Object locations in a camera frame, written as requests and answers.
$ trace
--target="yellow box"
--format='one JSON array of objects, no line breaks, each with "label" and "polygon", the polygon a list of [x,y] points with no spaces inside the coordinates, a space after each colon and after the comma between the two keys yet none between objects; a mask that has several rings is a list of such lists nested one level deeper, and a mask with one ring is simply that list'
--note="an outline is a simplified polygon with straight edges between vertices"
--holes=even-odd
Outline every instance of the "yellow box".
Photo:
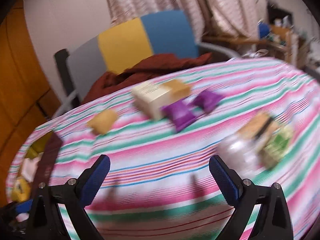
[{"label": "yellow box", "polygon": [[30,158],[31,160],[36,158],[39,154],[33,149],[32,146],[29,147],[25,158]]},{"label": "yellow box", "polygon": [[118,115],[114,110],[106,109],[93,117],[87,124],[96,134],[106,134],[117,119]]},{"label": "yellow box", "polygon": [[171,104],[191,95],[191,86],[181,82],[178,79],[172,79],[161,84],[161,86],[170,89]]},{"label": "yellow box", "polygon": [[47,143],[47,141],[52,136],[53,131],[50,131],[46,133],[44,136],[36,140],[32,145],[32,149],[35,150],[38,154],[44,151],[44,147]]}]

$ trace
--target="table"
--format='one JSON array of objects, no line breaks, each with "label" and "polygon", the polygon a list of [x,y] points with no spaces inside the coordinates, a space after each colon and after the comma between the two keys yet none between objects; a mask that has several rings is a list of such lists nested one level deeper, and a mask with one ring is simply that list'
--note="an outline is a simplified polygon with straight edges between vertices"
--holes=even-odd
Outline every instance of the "table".
[{"label": "table", "polygon": [[[179,78],[192,84],[191,100],[210,88],[226,96],[208,116],[176,134],[163,119],[149,120],[133,105],[131,88],[80,106],[35,129],[12,162],[7,196],[28,147],[50,130],[63,140],[50,184],[77,178],[101,155],[111,169],[86,211],[106,239],[214,239],[233,212],[212,178],[208,162],[216,144],[248,122],[259,110],[289,123],[294,137],[289,153],[274,169],[259,169],[253,182],[279,182],[287,199],[295,239],[320,208],[320,86],[289,64],[273,58],[239,59],[205,65],[155,78]],[[103,109],[121,114],[112,131],[95,136],[86,122]],[[67,212],[66,227],[78,239]],[[251,215],[241,239],[257,217]]]}]

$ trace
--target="metal screw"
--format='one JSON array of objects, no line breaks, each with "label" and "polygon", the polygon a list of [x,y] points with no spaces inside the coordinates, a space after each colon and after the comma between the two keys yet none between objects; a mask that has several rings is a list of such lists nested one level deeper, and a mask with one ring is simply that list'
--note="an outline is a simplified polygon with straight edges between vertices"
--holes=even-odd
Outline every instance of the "metal screw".
[{"label": "metal screw", "polygon": [[74,184],[76,184],[76,182],[77,182],[76,179],[69,179],[69,180],[68,180],[68,184],[69,184],[69,185],[74,185]]},{"label": "metal screw", "polygon": [[45,183],[44,182],[40,182],[39,183],[39,188],[44,188],[45,187]]},{"label": "metal screw", "polygon": [[243,180],[243,183],[244,183],[245,185],[247,185],[247,186],[250,186],[250,185],[251,185],[251,180],[249,180],[249,179],[244,179],[244,180]]},{"label": "metal screw", "polygon": [[274,183],[273,186],[276,188],[276,189],[281,189],[281,185],[279,183]]}]

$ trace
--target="small white box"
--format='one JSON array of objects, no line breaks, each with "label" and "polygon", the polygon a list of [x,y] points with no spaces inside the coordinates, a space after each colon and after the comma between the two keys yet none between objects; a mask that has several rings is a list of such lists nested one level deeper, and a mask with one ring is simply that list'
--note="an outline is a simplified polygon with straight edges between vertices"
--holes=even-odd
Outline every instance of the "small white box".
[{"label": "small white box", "polygon": [[35,157],[32,160],[30,158],[24,159],[21,169],[21,175],[26,179],[26,181],[33,182],[40,159],[41,156]]},{"label": "small white box", "polygon": [[145,81],[132,89],[136,106],[154,120],[163,118],[162,106],[170,104],[170,89]]}]

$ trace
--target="white box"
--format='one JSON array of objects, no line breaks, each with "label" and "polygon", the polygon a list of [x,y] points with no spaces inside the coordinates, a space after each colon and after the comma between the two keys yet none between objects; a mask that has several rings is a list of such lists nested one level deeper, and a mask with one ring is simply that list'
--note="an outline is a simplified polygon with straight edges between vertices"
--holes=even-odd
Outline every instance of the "white box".
[{"label": "white box", "polygon": [[169,105],[170,89],[145,81],[132,89],[136,106],[154,120],[163,118],[162,106]]}]

